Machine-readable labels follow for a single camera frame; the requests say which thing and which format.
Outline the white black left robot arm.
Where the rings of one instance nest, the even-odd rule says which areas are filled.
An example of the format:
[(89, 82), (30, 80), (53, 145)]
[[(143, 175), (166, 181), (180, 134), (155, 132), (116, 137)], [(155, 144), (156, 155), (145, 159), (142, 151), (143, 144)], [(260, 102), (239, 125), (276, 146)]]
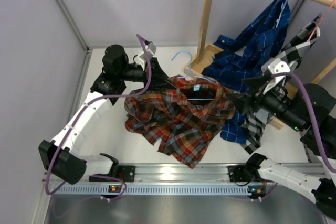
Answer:
[(117, 179), (119, 169), (115, 158), (107, 154), (80, 156), (79, 153), (94, 126), (125, 91), (126, 82), (142, 83), (147, 91), (176, 89), (160, 67), (155, 53), (154, 44), (146, 41), (134, 62), (129, 63), (129, 57), (121, 45), (111, 45), (105, 49), (102, 72), (91, 86), (82, 106), (52, 140), (43, 140), (38, 147), (48, 176), (55, 175), (71, 185), (95, 174), (109, 182)]

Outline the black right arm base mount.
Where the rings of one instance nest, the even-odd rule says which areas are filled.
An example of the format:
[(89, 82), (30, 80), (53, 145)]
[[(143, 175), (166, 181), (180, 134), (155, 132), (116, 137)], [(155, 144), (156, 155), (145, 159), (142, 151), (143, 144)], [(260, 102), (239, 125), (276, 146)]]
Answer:
[(232, 165), (228, 166), (228, 174), (230, 182), (247, 185), (251, 182), (262, 182), (257, 169), (246, 165)]

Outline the light blue wire hanger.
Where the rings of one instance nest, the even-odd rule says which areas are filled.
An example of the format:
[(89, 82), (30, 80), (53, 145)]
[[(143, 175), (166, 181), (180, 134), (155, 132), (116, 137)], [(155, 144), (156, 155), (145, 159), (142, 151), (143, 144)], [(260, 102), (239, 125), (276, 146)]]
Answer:
[[(193, 70), (192, 70), (192, 60), (193, 60), (193, 55), (191, 54), (190, 51), (188, 50), (181, 50), (181, 51), (178, 51), (174, 56), (173, 58), (171, 59), (172, 61), (179, 55), (179, 54), (183, 54), (183, 53), (186, 53), (190, 56), (190, 60), (189, 60), (189, 63), (188, 63), (188, 69), (187, 69), (187, 73), (182, 76), (182, 77), (178, 77), (178, 79), (185, 79), (187, 77), (191, 77), (193, 79), (202, 79), (202, 80), (205, 80), (205, 81), (208, 81), (209, 83), (212, 83), (212, 84), (216, 84), (214, 81), (204, 77), (204, 76), (198, 76), (196, 75)], [(199, 91), (200, 90), (200, 84), (195, 84), (194, 85), (194, 88), (196, 87), (196, 89), (193, 89), (193, 91)], [(212, 101), (214, 100), (214, 98), (188, 98), (189, 101)]]

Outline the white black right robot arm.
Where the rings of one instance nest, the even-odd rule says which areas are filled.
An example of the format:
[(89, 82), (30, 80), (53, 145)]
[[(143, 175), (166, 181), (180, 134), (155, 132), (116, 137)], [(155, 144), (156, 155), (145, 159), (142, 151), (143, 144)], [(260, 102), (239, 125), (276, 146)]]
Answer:
[(230, 181), (275, 182), (304, 196), (324, 215), (335, 219), (335, 118), (329, 114), (335, 107), (335, 97), (317, 84), (303, 84), (294, 73), (272, 75), (276, 77), (291, 77), (298, 84), (299, 91), (289, 103), (258, 87), (267, 83), (266, 77), (245, 79), (252, 88), (244, 94), (231, 93), (228, 98), (240, 113), (265, 109), (285, 125), (303, 133), (301, 142), (323, 163), (329, 177), (310, 176), (254, 153), (244, 165), (229, 168)]

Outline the red brown plaid shirt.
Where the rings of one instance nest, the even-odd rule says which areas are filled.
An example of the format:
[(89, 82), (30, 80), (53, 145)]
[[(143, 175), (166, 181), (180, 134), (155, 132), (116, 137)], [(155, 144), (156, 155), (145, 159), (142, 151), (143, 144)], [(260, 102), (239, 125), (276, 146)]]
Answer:
[(173, 76), (169, 81), (174, 90), (125, 99), (125, 128), (152, 145), (159, 142), (158, 152), (193, 169), (236, 109), (227, 97), (230, 91), (214, 79)]

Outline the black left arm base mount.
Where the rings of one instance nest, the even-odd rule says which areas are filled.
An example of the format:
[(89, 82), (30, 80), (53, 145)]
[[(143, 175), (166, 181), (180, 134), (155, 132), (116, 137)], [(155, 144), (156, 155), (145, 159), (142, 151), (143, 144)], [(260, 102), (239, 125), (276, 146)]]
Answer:
[(134, 182), (135, 166), (134, 165), (112, 165), (108, 174), (98, 174), (90, 176), (90, 182), (112, 182), (113, 178), (117, 178), (124, 182)]

